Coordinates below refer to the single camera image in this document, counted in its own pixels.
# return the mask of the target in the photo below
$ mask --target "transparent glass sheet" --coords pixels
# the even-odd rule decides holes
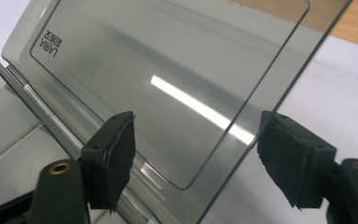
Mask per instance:
[[[67,157],[0,78],[0,205],[32,191],[45,165]]]
[[[347,4],[35,0],[4,57],[83,143],[133,111],[122,198],[197,222]]]

